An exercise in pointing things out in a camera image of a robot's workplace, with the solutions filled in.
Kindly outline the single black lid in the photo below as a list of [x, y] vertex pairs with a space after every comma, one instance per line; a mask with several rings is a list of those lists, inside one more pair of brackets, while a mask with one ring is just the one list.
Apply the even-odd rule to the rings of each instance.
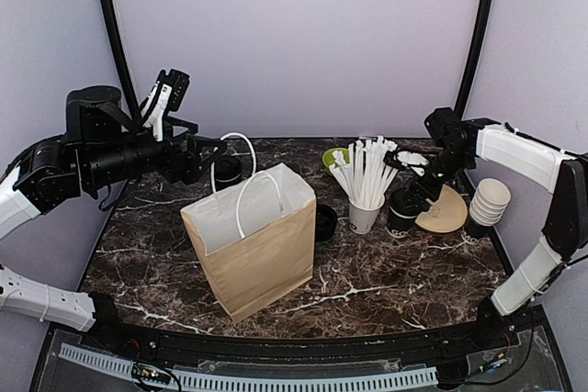
[[215, 177], [219, 180], [231, 180], [235, 177], [241, 176], [243, 172], [243, 165], [241, 161], [231, 155], [222, 155], [215, 162]]
[[407, 188], [394, 190], [390, 195], [390, 208], [399, 218], [416, 218], [422, 208]]

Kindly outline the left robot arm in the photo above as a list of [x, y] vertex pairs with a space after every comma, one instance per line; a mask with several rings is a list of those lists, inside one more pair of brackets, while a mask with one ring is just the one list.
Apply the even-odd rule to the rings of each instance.
[[[169, 112], [185, 89], [157, 86], [158, 102], [148, 117], [132, 120], [115, 86], [74, 90], [66, 98], [66, 131], [23, 150], [1, 177], [1, 235], [87, 194], [98, 197], [122, 181], [158, 173], [169, 183], [197, 182], [226, 152], [223, 140], [200, 137], [198, 127]], [[49, 286], [1, 268], [1, 307], [39, 321], [92, 332], [111, 352], [130, 343], [113, 299]]]

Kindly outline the brown paper bag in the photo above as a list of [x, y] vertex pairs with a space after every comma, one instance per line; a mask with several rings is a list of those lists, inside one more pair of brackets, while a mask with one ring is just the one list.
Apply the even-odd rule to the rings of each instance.
[[313, 273], [316, 195], [284, 163], [180, 211], [209, 286], [232, 321], [242, 321]]

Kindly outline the stack of paper cups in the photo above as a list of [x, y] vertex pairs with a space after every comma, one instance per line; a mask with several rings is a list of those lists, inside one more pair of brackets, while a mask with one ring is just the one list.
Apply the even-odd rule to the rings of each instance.
[[466, 243], [475, 244], [498, 223], [511, 201], [509, 188], [499, 180], [485, 178], [479, 182], [469, 204], [469, 214], [461, 231]]

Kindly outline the black paper coffee cup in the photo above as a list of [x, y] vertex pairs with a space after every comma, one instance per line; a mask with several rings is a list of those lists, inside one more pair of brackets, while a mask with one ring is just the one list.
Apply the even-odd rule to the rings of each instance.
[[242, 181], [242, 174], [215, 174], [214, 184], [217, 191], [223, 190], [233, 185], [238, 185]]

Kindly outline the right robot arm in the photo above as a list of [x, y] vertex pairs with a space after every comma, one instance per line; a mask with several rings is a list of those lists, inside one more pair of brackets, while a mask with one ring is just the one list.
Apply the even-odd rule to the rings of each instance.
[[557, 310], [574, 310], [565, 285], [580, 286], [587, 269], [587, 157], [490, 118], [462, 120], [450, 107], [435, 109], [424, 121], [437, 148], [425, 165], [401, 164], [410, 177], [386, 202], [388, 234], [403, 239], [417, 217], [459, 177], [474, 187], [493, 179], [509, 190], [501, 220], [477, 224], [501, 243], [512, 272], [478, 307], [482, 319], [469, 329], [469, 342], [487, 350], [503, 337], [510, 317], [532, 308], [557, 323]]

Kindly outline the stack of black lids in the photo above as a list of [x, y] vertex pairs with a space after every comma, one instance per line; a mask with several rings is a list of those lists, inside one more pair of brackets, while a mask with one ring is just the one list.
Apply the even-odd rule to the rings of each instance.
[[325, 242], [330, 240], [336, 230], [338, 216], [333, 208], [318, 204], [316, 207], [315, 241]]

